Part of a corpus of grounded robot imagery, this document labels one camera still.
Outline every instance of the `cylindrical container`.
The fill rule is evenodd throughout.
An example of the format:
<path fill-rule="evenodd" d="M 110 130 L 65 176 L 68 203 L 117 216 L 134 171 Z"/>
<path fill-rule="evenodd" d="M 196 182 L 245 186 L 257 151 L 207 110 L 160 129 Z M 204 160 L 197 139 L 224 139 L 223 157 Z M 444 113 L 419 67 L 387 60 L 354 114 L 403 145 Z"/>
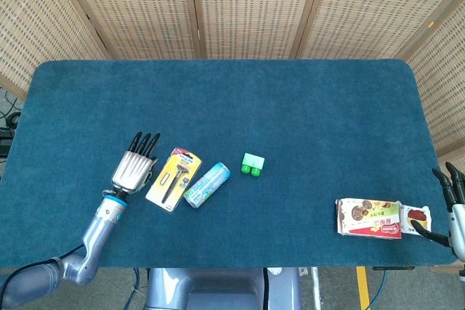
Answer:
<path fill-rule="evenodd" d="M 199 208 L 228 178 L 230 178 L 230 170 L 222 163 L 217 163 L 186 191 L 184 199 L 192 207 Z"/>

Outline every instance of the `yellow floor stripe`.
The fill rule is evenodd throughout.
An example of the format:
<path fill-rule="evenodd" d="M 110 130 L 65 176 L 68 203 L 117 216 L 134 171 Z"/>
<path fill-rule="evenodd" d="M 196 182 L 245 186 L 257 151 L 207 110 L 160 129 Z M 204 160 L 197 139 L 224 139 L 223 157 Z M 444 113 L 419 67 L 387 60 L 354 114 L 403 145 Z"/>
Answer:
<path fill-rule="evenodd" d="M 366 282 L 366 270 L 364 266 L 357 266 L 358 294 L 360 295 L 360 308 L 366 310 L 370 305 L 368 283 Z"/>

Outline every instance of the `candy wrapper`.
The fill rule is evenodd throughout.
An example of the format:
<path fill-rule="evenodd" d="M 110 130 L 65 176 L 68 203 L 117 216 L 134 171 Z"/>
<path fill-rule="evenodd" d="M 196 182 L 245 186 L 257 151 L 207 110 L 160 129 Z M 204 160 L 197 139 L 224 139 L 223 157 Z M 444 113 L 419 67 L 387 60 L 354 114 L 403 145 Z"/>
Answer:
<path fill-rule="evenodd" d="M 399 203 L 380 200 L 340 199 L 337 232 L 342 235 L 400 239 Z"/>
<path fill-rule="evenodd" d="M 400 201 L 397 201 L 397 204 L 400 206 L 400 230 L 402 233 L 419 235 L 413 228 L 412 220 L 417 221 L 423 228 L 431 231 L 432 220 L 428 206 L 417 208 L 403 205 Z"/>

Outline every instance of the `robotic hand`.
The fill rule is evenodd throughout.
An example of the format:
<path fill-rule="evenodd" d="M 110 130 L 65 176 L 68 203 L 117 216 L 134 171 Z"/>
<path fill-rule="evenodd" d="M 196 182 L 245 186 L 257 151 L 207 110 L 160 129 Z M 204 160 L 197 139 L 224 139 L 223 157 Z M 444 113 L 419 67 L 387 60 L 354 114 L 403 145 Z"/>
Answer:
<path fill-rule="evenodd" d="M 52 293 L 61 279 L 77 285 L 92 281 L 100 254 L 127 207 L 127 195 L 141 190 L 152 176 L 157 159 L 150 158 L 150 154 L 160 134 L 150 142 L 151 135 L 146 134 L 139 143 L 141 136 L 142 132 L 138 132 L 124 153 L 111 179 L 113 188 L 104 190 L 105 196 L 82 237 L 82 245 L 64 256 L 24 266 L 4 282 L 0 277 L 0 309 L 11 309 Z M 80 247 L 86 248 L 84 257 L 75 253 Z"/>
<path fill-rule="evenodd" d="M 441 183 L 442 193 L 448 209 L 449 236 L 430 232 L 417 221 L 412 221 L 412 225 L 420 235 L 445 247 L 452 248 L 452 253 L 465 262 L 465 175 L 452 163 L 445 163 L 445 167 L 450 173 L 452 184 L 443 172 L 436 168 L 433 168 L 432 171 Z M 465 269 L 460 271 L 459 276 L 462 281 L 465 281 Z"/>

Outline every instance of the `green plastic piece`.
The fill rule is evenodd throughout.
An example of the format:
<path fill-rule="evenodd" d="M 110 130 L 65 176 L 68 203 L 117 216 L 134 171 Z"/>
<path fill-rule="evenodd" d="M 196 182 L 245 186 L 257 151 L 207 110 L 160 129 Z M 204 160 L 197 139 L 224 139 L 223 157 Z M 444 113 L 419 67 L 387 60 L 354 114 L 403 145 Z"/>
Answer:
<path fill-rule="evenodd" d="M 251 167 L 247 165 L 242 165 L 242 167 L 240 168 L 240 172 L 242 172 L 243 174 L 249 174 L 250 170 Z"/>
<path fill-rule="evenodd" d="M 251 174 L 254 177 L 260 176 L 263 169 L 264 158 L 252 154 L 245 153 L 242 160 L 240 171 L 243 174 Z"/>
<path fill-rule="evenodd" d="M 252 168 L 252 172 L 250 174 L 254 177 L 258 177 L 260 175 L 260 170 L 258 168 Z"/>

